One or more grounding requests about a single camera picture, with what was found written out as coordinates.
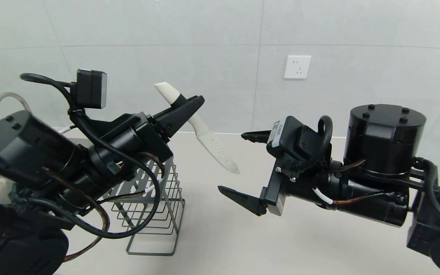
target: black cable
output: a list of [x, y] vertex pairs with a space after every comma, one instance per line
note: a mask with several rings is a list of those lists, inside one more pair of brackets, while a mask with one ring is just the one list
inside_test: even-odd
[[72, 96], [69, 94], [68, 90], [66, 90], [66, 88], [63, 85], [63, 83], [65, 83], [65, 82], [56, 81], [56, 80], [53, 80], [52, 78], [49, 78], [49, 77], [46, 77], [43, 75], [39, 75], [39, 74], [35, 74], [35, 73], [22, 73], [21, 75], [19, 75], [19, 77], [22, 80], [25, 80], [28, 82], [41, 83], [41, 84], [47, 84], [47, 85], [54, 86], [66, 98], [66, 101], [69, 104], [69, 108], [72, 111], [77, 110], [76, 103], [72, 99]]
[[290, 165], [291, 171], [304, 171], [313, 165], [316, 165], [321, 159], [323, 159], [328, 147], [330, 146], [330, 140], [332, 139], [333, 124], [332, 118], [328, 115], [323, 115], [318, 121], [318, 134], [322, 135], [322, 144], [318, 151], [307, 161], [298, 161]]
[[422, 159], [423, 170], [425, 173], [424, 190], [425, 196], [429, 200], [431, 207], [440, 217], [440, 204], [435, 197], [434, 183], [437, 181], [437, 167], [430, 160]]
[[36, 204], [36, 205], [40, 205], [40, 206], [45, 205], [45, 207], [48, 207], [52, 211], [55, 210], [54, 212], [61, 214], [65, 218], [68, 218], [69, 221], [75, 223], [77, 226], [88, 231], [89, 233], [92, 233], [96, 236], [106, 238], [106, 239], [126, 238], [126, 237], [129, 237], [129, 236], [132, 236], [132, 235], [138, 233], [140, 230], [145, 228], [145, 226], [147, 226], [147, 224], [154, 217], [154, 214], [157, 212], [157, 209], [159, 208], [159, 204], [160, 204], [160, 199], [161, 199], [160, 198], [161, 191], [160, 191], [159, 180], [157, 179], [155, 174], [152, 172], [152, 170], [150, 170], [145, 164], [143, 164], [143, 163], [139, 162], [138, 160], [130, 157], [129, 155], [119, 151], [117, 148], [111, 146], [109, 143], [102, 140], [96, 134], [96, 132], [93, 130], [93, 128], [87, 123], [87, 121], [86, 121], [87, 116], [86, 116], [84, 109], [82, 109], [82, 110], [78, 109], [72, 96], [66, 90], [66, 88], [64, 87], [64, 85], [62, 83], [60, 83], [56, 80], [53, 80], [51, 78], [48, 78], [46, 76], [34, 74], [34, 73], [23, 73], [20, 75], [20, 78], [25, 81], [52, 85], [56, 89], [58, 89], [59, 92], [61, 92], [61, 94], [66, 98], [66, 101], [69, 104], [69, 108], [70, 108], [69, 118], [70, 118], [71, 122], [73, 122], [77, 126], [77, 128], [79, 128], [79, 130], [93, 144], [100, 144], [104, 148], [110, 150], [115, 155], [118, 155], [118, 156], [128, 160], [129, 162], [134, 163], [140, 169], [142, 169], [145, 173], [147, 173], [147, 175], [152, 180], [152, 183], [154, 184], [154, 189], [155, 189], [155, 193], [156, 193], [156, 195], [154, 197], [154, 204], [152, 205], [152, 209], [150, 211], [150, 214], [147, 216], [147, 218], [145, 218], [145, 220], [142, 223], [140, 223], [139, 225], [137, 225], [136, 227], [134, 227], [126, 232], [122, 232], [122, 233], [110, 233], [110, 232], [105, 232], [103, 230], [99, 230], [98, 228], [91, 226], [89, 223], [86, 223], [85, 221], [81, 220], [80, 218], [78, 218], [74, 214], [71, 214], [70, 212], [63, 210], [61, 207], [59, 207], [58, 205], [56, 205], [50, 201], [46, 201], [46, 200], [42, 200], [42, 199], [28, 199], [28, 202]]
[[[129, 155], [126, 155], [126, 154], [120, 152], [117, 148], [114, 148], [109, 143], [106, 143], [104, 140], [100, 139], [99, 136], [97, 136], [96, 133], [89, 126], [89, 124], [87, 124], [87, 122], [84, 120], [84, 118], [82, 118], [77, 113], [74, 115], [70, 115], [70, 118], [71, 118], [71, 121], [79, 128], [79, 130], [81, 130], [81, 132], [92, 143], [94, 143], [94, 144], [99, 143], [99, 144], [101, 144], [101, 146], [110, 150], [115, 155], [119, 155], [120, 157], [128, 160], [129, 162], [136, 164], [140, 169], [142, 169], [145, 173], [147, 173], [147, 175], [152, 180], [152, 183], [154, 184], [154, 189], [155, 189], [155, 196], [154, 196], [154, 204], [152, 205], [152, 209], [150, 210], [150, 214], [147, 216], [147, 218], [145, 218], [145, 220], [142, 223], [140, 223], [136, 227], [132, 228], [131, 230], [124, 232], [123, 234], [124, 234], [124, 237], [128, 237], [128, 236], [132, 236], [132, 235], [138, 233], [140, 230], [145, 228], [145, 226], [147, 226], [147, 224], [152, 220], [152, 218], [154, 217], [154, 214], [157, 212], [157, 209], [159, 208], [159, 204], [160, 204], [160, 200], [161, 200], [161, 198], [160, 198], [161, 191], [160, 191], [160, 185], [159, 185], [159, 180], [157, 179], [157, 176], [155, 176], [155, 174], [152, 172], [152, 170], [150, 170], [145, 164], [130, 157]], [[103, 235], [99, 235], [99, 236], [101, 236], [103, 238], [111, 238], [111, 237], [117, 238], [117, 237], [115, 237], [115, 235], [119, 235], [119, 233], [105, 233], [105, 232], [101, 232], [101, 233]]]

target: white knife handle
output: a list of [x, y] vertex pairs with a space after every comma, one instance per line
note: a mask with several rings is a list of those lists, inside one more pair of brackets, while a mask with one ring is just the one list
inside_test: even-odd
[[199, 117], [199, 115], [197, 115], [196, 113], [190, 117], [188, 122], [193, 127], [196, 136], [201, 136], [202, 134], [210, 130], [208, 126], [203, 122], [203, 120]]
[[181, 93], [167, 82], [157, 83], [154, 86], [170, 105], [181, 96]]

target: metal wire rack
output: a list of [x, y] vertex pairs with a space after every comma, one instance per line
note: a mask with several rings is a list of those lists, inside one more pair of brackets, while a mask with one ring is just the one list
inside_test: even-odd
[[[149, 161], [146, 165], [158, 176], [159, 167], [155, 163]], [[165, 176], [159, 179], [162, 197], [159, 208], [150, 223], [131, 237], [127, 245], [129, 255], [172, 256], [176, 251], [185, 200], [181, 195], [173, 158], [167, 160], [164, 166]], [[103, 198], [133, 193], [151, 185], [150, 177], [138, 170], [133, 180], [115, 186]], [[123, 227], [136, 226], [150, 215], [155, 195], [153, 190], [142, 196], [113, 200], [112, 212], [116, 212], [116, 218], [122, 221]]]

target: metal faucet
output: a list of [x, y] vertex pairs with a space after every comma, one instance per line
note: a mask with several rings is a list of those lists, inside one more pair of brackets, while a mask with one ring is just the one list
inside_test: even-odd
[[21, 97], [21, 95], [16, 94], [14, 92], [3, 92], [3, 93], [0, 94], [0, 103], [6, 97], [12, 97], [14, 99], [17, 99], [23, 105], [23, 108], [25, 110], [31, 112], [30, 106], [28, 106], [28, 103], [26, 103], [26, 100], [23, 97]]

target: screw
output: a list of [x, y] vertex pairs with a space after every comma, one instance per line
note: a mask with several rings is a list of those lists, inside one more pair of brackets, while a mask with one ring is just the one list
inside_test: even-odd
[[18, 130], [21, 127], [21, 125], [19, 123], [14, 123], [13, 125], [11, 125], [11, 128], [13, 130]]

